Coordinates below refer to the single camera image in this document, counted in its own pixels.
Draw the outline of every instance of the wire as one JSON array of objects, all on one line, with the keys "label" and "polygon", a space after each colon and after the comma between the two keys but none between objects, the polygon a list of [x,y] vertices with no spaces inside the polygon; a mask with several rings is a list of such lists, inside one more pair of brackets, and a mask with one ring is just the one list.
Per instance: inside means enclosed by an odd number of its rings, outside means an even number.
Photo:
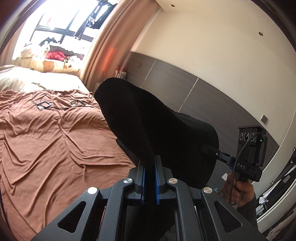
[{"label": "wire", "polygon": [[244,144],[244,146],[242,147],[242,149],[240,150],[239,154],[237,155],[237,159],[235,160],[233,169],[232,169],[232,173],[231,173],[231,183],[230,183],[230,190],[229,190],[229,197],[228,197],[228,203],[231,205],[231,198],[232,198],[232,189],[233,189],[233,182],[234,182],[234,172],[235,172],[235,167],[237,166],[237,160],[239,159],[239,156],[242,152],[242,150],[246,147],[246,145],[252,140],[254,139],[255,136],[261,134],[260,132],[257,132],[254,136],[249,137],[249,139],[247,140],[247,142]]},{"label": "wire", "polygon": [[[44,91],[47,91],[48,93],[51,93],[51,92],[53,92],[53,91],[55,91],[55,90],[44,90]],[[34,100],[33,100],[34,96],[35,96],[37,93],[38,93],[38,92],[36,92],[35,94],[33,94],[33,95],[32,95],[32,98],[31,98],[31,101],[32,101],[36,106],[40,105],[40,104],[34,102]],[[40,103],[42,102],[42,99],[44,98],[44,96],[47,96],[47,94],[44,94],[44,95],[42,96],[42,98],[41,98],[41,100],[40,100]],[[84,103],[84,104],[81,104],[81,105],[78,105],[78,106],[75,106],[75,107],[91,107],[91,108],[93,108],[93,106],[91,106],[91,105],[86,105],[85,102],[79,101],[79,100],[76,99],[73,95],[71,95],[71,94],[67,94],[67,95],[70,95],[70,96],[71,96],[76,102]],[[72,108],[72,106],[71,106],[71,107],[44,107],[44,109],[46,109],[46,110],[67,110],[67,109],[70,109],[70,108]]]}]

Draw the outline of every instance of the window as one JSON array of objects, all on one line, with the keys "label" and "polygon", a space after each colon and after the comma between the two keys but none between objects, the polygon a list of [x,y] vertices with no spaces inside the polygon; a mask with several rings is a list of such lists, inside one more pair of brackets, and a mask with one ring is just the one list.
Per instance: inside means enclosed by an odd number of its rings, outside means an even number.
[{"label": "window", "polygon": [[47,0],[26,20],[24,33],[20,34],[23,40],[18,40],[15,55],[19,55],[25,43],[38,45],[47,38],[54,38],[67,50],[86,55],[100,32],[87,21],[92,14],[97,21],[108,6],[117,3],[119,0]]}]

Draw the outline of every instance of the wrinkled bed sheet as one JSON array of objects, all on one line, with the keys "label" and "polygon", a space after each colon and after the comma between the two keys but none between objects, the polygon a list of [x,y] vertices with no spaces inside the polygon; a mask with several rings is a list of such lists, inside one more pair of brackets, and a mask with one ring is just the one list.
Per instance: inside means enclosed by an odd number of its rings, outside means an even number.
[{"label": "wrinkled bed sheet", "polygon": [[[33,95],[54,107],[70,107],[73,98],[89,107],[39,111]],[[87,188],[127,176],[134,164],[115,140],[89,93],[0,93],[0,185],[19,241],[29,241]]]}]

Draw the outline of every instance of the beige curtain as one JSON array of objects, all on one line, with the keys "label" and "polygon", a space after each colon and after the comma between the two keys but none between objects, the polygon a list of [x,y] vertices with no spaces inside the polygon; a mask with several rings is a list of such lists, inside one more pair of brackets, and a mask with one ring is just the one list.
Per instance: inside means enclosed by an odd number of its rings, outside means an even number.
[{"label": "beige curtain", "polygon": [[141,30],[160,8],[155,0],[121,0],[96,36],[81,69],[80,79],[89,91],[113,77],[122,66]]},{"label": "beige curtain", "polygon": [[22,31],[24,24],[25,23],[23,23],[18,28],[18,30],[15,32],[15,34],[12,36],[12,38],[9,40],[8,44],[6,45],[5,49],[3,50],[0,56],[0,66],[11,64],[13,51],[15,49],[15,46],[17,44],[17,39],[20,36],[20,32]]}]

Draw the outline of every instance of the hand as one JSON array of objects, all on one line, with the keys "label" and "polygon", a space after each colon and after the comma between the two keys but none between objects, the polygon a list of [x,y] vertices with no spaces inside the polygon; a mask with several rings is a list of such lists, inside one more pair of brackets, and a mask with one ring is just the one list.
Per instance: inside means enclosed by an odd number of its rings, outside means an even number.
[{"label": "hand", "polygon": [[[230,183],[231,183],[231,172],[227,175],[227,180],[224,184],[223,190],[223,198],[228,202],[229,192],[230,192]],[[232,198],[231,203],[234,204],[239,200],[239,191],[243,191],[244,194],[239,202],[239,207],[245,205],[246,203],[250,202],[254,198],[254,187],[251,184],[250,180],[246,182],[233,181],[233,190],[232,190]]]}]

